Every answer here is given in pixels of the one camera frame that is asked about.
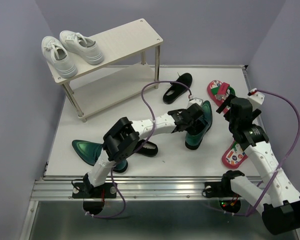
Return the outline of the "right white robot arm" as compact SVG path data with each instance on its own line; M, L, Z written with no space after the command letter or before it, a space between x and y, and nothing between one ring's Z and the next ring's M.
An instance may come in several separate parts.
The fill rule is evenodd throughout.
M263 128L253 123L261 111L254 109L249 99L232 94L217 109L217 113L225 107L229 107L224 115L229 122L229 131L255 166L265 188L258 188L243 173L233 171L223 175L221 192L243 197L252 210L261 215L263 224L273 235L299 229L300 192L280 167Z

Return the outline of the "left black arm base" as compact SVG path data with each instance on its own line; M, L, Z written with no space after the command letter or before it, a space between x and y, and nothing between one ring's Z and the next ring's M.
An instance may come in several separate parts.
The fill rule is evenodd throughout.
M72 198L83 200L83 210L88 214L100 216L99 214L105 207L107 199L115 199L117 197L117 190L112 183L105 183L101 186L93 188L88 192L82 181L71 182Z

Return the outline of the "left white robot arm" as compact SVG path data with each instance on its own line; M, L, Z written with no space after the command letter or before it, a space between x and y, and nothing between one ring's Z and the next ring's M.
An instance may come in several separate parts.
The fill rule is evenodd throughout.
M129 158L142 139L159 134L189 131L204 115L202 107L193 103L186 109L171 110L155 119L120 118L103 136L102 150L92 170L83 177L84 191L90 197L101 193L101 186L115 164Z

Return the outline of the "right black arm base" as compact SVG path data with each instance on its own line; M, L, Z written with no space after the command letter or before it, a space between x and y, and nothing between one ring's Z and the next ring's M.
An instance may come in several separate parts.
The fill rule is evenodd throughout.
M231 180L236 177L244 177L245 174L239 170L228 170L222 175L220 181L206 181L201 194L206 198L221 198L219 206L226 214L240 216L240 195L232 191Z

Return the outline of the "green loafer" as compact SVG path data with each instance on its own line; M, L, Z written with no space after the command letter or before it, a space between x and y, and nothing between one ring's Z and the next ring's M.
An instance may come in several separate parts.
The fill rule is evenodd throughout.
M72 141L71 145L78 156L90 166L95 165L103 150L101 143L86 140L76 139Z
M201 108L203 115L195 121L194 126L185 136L185 146L190 150L199 148L205 134L210 130L213 123L211 103L206 100L201 104Z

